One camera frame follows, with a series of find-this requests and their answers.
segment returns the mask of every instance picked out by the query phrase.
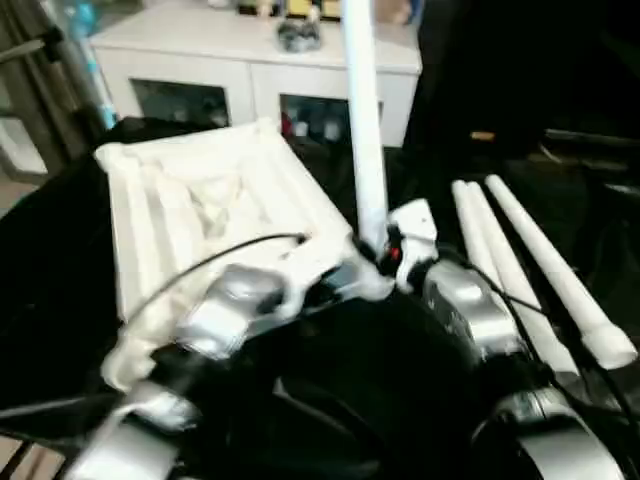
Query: white cabinet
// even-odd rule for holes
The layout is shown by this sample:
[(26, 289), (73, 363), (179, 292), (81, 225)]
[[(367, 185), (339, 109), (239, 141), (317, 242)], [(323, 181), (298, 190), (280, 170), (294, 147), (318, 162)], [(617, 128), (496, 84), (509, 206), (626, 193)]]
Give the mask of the white cabinet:
[[(91, 39), (117, 115), (231, 125), (286, 118), (309, 99), (330, 115), (346, 112), (341, 26), (321, 27), (322, 48), (291, 54), (278, 45), (278, 19), (216, 11), (206, 2), (166, 0)], [(421, 71), (415, 33), (376, 29), (382, 141), (401, 146)], [(319, 121), (308, 125), (317, 129)], [(348, 120), (341, 119), (347, 128)]]
[(217, 126), (255, 118), (246, 62), (109, 49), (98, 49), (96, 57), (120, 118)]

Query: white rod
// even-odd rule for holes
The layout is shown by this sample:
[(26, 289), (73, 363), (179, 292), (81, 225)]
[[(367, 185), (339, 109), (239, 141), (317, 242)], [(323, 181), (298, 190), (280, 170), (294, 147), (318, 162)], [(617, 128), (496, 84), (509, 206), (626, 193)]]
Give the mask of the white rod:
[(502, 288), (489, 247), (484, 241), (479, 219), (473, 209), (469, 187), (462, 180), (456, 180), (451, 184), (451, 190), (469, 260)]
[(377, 255), (381, 255), (387, 241), (388, 206), (380, 139), (371, 3), (368, 0), (340, 2), (348, 66), (358, 228), (360, 238)]
[[(541, 308), (538, 297), (513, 253), (482, 188), (477, 183), (470, 182), (468, 191), (471, 196), (471, 205), (476, 213), (475, 216), (479, 219), (485, 242), (489, 247), (493, 264), (498, 270), (504, 291), (512, 297)], [(567, 347), (556, 337), (547, 317), (515, 302), (513, 307), (522, 318), (524, 328), (540, 358), (556, 373), (566, 375), (570, 379), (577, 377), (578, 367)]]
[(582, 343), (606, 369), (624, 367), (638, 356), (629, 337), (611, 323), (600, 305), (500, 177), (486, 180), (514, 228), (582, 333)]

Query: wire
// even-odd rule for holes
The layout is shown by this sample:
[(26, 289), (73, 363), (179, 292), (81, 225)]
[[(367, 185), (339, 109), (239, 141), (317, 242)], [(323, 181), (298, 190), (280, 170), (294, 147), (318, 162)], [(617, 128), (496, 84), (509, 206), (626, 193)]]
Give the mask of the wire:
[(182, 272), (174, 275), (169, 280), (167, 280), (150, 297), (148, 297), (146, 300), (143, 300), (133, 310), (131, 315), (129, 315), (128, 321), (132, 322), (134, 319), (139, 317), (142, 314), (142, 312), (149, 305), (151, 305), (158, 298), (160, 298), (160, 296), (162, 294), (164, 294), (167, 290), (169, 290), (171, 287), (173, 287), (175, 284), (177, 284), (183, 278), (191, 275), (193, 272), (195, 272), (197, 270), (200, 270), (205, 265), (208, 265), (211, 262), (214, 262), (215, 260), (218, 260), (219, 258), (224, 257), (225, 255), (229, 255), (230, 253), (236, 252), (236, 251), (241, 250), (243, 248), (247, 248), (247, 247), (250, 247), (252, 245), (256, 245), (258, 243), (266, 242), (266, 241), (269, 241), (269, 240), (276, 240), (276, 239), (280, 239), (280, 238), (294, 238), (294, 239), (296, 239), (298, 241), (298, 243), (302, 243), (307, 239), (307, 236), (302, 234), (302, 233), (276, 233), (276, 234), (273, 234), (273, 235), (265, 235), (265, 236), (262, 236), (262, 237), (254, 238), (252, 240), (247, 240), (246, 242), (239, 243), (238, 245), (234, 245), (233, 247), (227, 248), (226, 250), (222, 250), (221, 252), (209, 255), (208, 257), (204, 258), (203, 260), (199, 261), (198, 263), (190, 266), (186, 270), (183, 270)]

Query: white frame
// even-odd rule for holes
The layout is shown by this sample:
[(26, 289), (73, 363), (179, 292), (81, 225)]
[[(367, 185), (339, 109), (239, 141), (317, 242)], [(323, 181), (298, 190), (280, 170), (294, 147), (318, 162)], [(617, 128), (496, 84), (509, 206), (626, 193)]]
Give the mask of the white frame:
[[(347, 100), (347, 72), (343, 69), (293, 65), (251, 64), (253, 97), (258, 117), (280, 120), (280, 95)], [(416, 75), (378, 73), (382, 102), (381, 135), (385, 146), (401, 147), (409, 123)]]
[(224, 89), (231, 125), (255, 121), (249, 65), (242, 61), (156, 52), (96, 49), (116, 114), (142, 117), (132, 79)]

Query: shelf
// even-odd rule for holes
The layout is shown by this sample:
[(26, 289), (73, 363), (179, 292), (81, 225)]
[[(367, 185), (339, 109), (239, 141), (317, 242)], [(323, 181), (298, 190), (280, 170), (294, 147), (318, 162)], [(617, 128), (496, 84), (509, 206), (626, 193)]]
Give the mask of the shelf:
[[(167, 0), (93, 36), (91, 43), (98, 49), (345, 68), (339, 23), (322, 24), (323, 47), (320, 50), (291, 54), (278, 45), (275, 32), (280, 21), (214, 10), (203, 0)], [(420, 52), (413, 28), (379, 25), (375, 49), (378, 72), (420, 73)]]

